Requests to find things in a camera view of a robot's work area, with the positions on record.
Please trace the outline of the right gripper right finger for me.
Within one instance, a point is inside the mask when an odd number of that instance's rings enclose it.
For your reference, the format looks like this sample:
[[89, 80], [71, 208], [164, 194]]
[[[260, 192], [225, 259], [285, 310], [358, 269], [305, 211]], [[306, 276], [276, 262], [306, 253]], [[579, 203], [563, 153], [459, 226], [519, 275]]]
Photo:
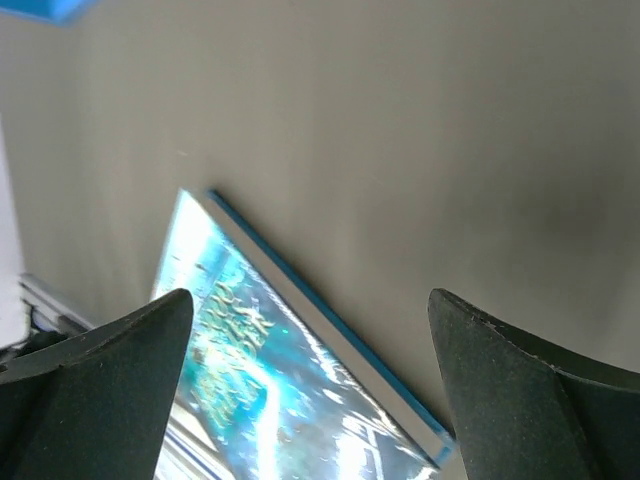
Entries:
[[435, 289], [428, 317], [470, 479], [636, 479], [639, 375]]

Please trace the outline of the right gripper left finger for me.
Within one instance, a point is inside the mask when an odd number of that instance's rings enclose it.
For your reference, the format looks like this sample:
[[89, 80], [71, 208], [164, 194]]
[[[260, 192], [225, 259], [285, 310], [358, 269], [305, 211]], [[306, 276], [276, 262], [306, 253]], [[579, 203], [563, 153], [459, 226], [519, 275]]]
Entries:
[[3, 363], [2, 478], [153, 478], [192, 319], [176, 289]]

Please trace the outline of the teal blue cover book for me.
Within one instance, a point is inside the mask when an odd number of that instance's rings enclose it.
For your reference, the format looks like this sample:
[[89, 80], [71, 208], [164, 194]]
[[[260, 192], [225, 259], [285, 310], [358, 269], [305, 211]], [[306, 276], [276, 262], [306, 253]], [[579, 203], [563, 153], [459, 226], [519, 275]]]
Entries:
[[153, 293], [192, 333], [159, 479], [436, 479], [454, 438], [220, 195], [176, 198]]

